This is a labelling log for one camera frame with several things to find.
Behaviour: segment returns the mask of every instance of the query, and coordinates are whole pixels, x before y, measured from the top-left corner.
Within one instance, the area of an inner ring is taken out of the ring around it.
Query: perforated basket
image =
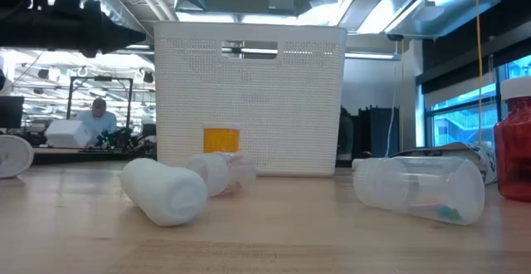
[[[346,31],[337,27],[155,25],[158,160],[202,152],[203,123],[241,125],[259,174],[334,172]],[[277,42],[275,59],[232,59],[224,41]]]

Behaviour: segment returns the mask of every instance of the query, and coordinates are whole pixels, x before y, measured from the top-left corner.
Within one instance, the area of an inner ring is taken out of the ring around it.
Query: wooden tabletop
[[[0,180],[0,273],[530,273],[531,205],[487,188],[460,227],[362,205],[351,179],[258,178],[161,228],[119,186],[123,163]]]

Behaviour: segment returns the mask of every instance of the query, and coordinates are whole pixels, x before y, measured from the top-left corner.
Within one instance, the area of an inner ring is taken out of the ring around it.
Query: clear plastic bottle
[[[509,113],[494,127],[498,191],[531,202],[531,77],[501,83]]]
[[[485,185],[474,163],[458,157],[354,160],[359,200],[398,213],[469,225],[480,217]]]
[[[255,163],[239,153],[195,154],[186,163],[204,180],[208,196],[235,193],[256,180]]]

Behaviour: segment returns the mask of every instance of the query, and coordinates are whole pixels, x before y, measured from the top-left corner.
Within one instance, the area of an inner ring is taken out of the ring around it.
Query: red bottle
[[[531,202],[531,77],[501,83],[509,113],[494,127],[498,191]]]

